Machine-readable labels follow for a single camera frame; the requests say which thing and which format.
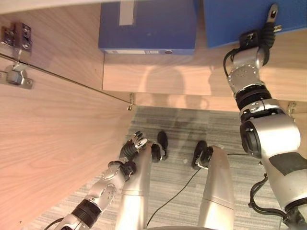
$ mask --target gray carpet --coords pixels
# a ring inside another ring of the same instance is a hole
[[[150,184],[149,216],[176,194],[194,174],[191,158],[197,142],[205,139],[209,145],[224,147],[227,153],[244,153],[239,134],[238,113],[138,107],[127,138],[141,130],[152,140],[162,129],[169,138],[169,158],[153,164]],[[250,156],[229,156],[235,191],[236,230],[276,230],[280,218],[264,216],[248,208],[249,191],[255,182],[263,179],[264,169]],[[207,171],[200,170],[187,188],[171,203],[162,208],[149,227],[195,226]],[[74,194],[39,216],[23,230],[42,230],[55,219],[70,213],[100,178],[97,176]],[[257,193],[256,202],[262,207],[279,208],[269,183]],[[118,196],[111,207],[93,226],[94,230],[113,230],[119,206]]]

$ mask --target metal bracket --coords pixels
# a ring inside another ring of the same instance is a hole
[[[134,93],[130,93],[130,104],[128,105],[127,110],[131,111],[133,105],[134,105]]]
[[[31,27],[23,23],[14,23],[11,28],[2,27],[1,43],[12,48],[16,61],[28,63],[32,51]]]
[[[27,78],[24,63],[16,63],[8,66],[6,71],[0,71],[0,84],[16,86],[19,88],[30,90],[33,86],[33,80]]]
[[[23,23],[13,23],[11,28],[2,27],[1,43],[12,49],[16,63],[0,71],[0,84],[31,89],[33,80],[27,78],[24,70],[32,52],[31,27]]]

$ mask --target wooden shelf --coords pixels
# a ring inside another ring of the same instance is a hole
[[[276,36],[270,61],[260,71],[274,98],[307,101],[306,37],[306,29]],[[207,48],[200,20],[193,56],[106,55],[103,89],[232,98],[222,63],[233,47]]]

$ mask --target cabinet door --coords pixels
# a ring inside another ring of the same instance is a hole
[[[0,70],[10,64],[0,58]],[[105,170],[133,116],[126,102],[36,69],[26,72],[31,90],[0,84],[2,229],[19,230]]]

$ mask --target screw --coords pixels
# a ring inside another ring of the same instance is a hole
[[[25,26],[25,27],[23,28],[23,31],[27,33],[27,32],[30,31],[30,29],[29,29],[29,27]]]
[[[23,43],[23,48],[29,49],[30,48],[30,44],[28,42]]]
[[[7,37],[7,38],[5,39],[5,43],[10,44],[11,42],[12,42],[12,40],[11,40],[9,37]]]

